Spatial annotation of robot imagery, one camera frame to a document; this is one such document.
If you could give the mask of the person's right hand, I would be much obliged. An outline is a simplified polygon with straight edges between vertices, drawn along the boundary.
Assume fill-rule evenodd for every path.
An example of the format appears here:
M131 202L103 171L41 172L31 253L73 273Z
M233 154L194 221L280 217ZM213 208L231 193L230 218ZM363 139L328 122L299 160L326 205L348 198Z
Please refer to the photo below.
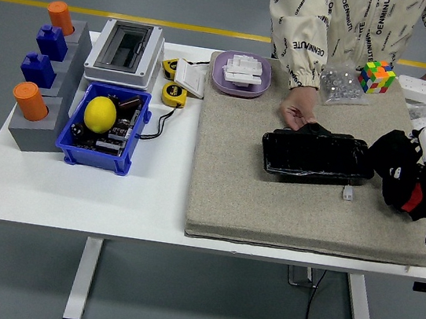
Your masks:
M279 108L286 126L299 130L308 123L316 123L314 107L317 102L317 90L314 87L294 87L290 89Z

